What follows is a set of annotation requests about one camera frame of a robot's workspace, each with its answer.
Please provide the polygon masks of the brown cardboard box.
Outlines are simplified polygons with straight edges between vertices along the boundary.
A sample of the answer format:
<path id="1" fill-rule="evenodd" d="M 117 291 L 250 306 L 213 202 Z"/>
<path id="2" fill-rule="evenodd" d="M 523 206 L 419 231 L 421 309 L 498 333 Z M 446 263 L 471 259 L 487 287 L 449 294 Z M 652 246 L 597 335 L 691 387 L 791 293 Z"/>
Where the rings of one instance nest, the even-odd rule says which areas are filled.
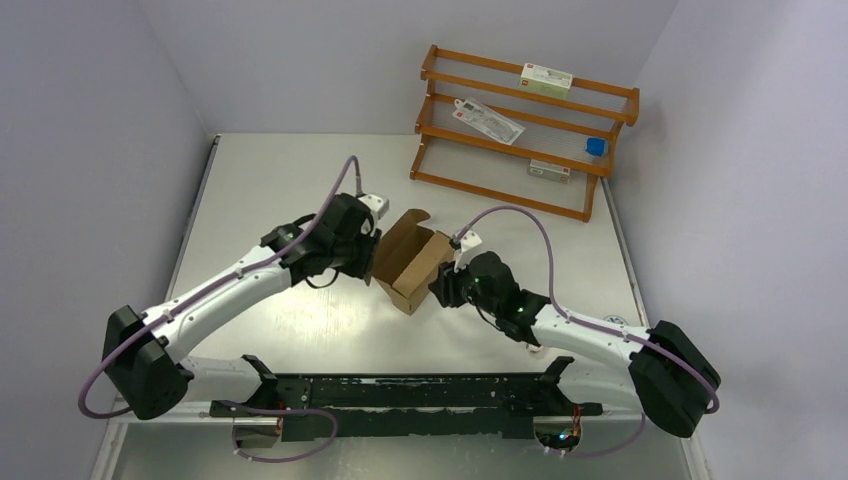
<path id="1" fill-rule="evenodd" d="M 377 247 L 372 279 L 401 312 L 412 315 L 430 294 L 442 263 L 453 259 L 449 237 L 422 225 L 430 214 L 422 209 L 407 210 L 383 234 Z"/>

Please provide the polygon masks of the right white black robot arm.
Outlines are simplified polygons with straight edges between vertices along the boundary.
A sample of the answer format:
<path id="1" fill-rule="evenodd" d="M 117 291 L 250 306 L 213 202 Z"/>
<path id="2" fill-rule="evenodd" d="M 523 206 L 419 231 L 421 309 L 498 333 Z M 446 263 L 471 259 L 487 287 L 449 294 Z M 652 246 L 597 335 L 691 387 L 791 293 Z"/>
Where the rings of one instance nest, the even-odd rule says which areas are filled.
<path id="1" fill-rule="evenodd" d="M 574 404 L 614 406 L 641 412 L 666 433 L 689 438 L 721 383 L 674 323 L 634 327 L 566 313 L 549 297 L 521 288 L 494 252 L 476 256 L 461 269 L 453 262 L 441 264 L 428 288 L 441 307 L 471 305 L 516 342 L 574 354 L 561 376 L 539 389 L 542 406 L 553 414 Z"/>

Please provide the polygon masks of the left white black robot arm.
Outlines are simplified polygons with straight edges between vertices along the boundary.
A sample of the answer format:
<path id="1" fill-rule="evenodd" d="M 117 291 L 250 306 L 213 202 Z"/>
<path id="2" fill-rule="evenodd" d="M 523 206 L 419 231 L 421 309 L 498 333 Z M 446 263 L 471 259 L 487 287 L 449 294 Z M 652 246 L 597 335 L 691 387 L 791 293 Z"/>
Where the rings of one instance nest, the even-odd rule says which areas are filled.
<path id="1" fill-rule="evenodd" d="M 142 313 L 130 306 L 107 320 L 105 373 L 140 420 L 183 401 L 231 401 L 261 416 L 277 400 L 276 381 L 256 357 L 192 356 L 208 336 L 238 315 L 314 276 L 370 279 L 389 210 L 377 194 L 334 195 L 323 214 L 304 215 L 265 234 L 241 259 L 182 296 Z"/>

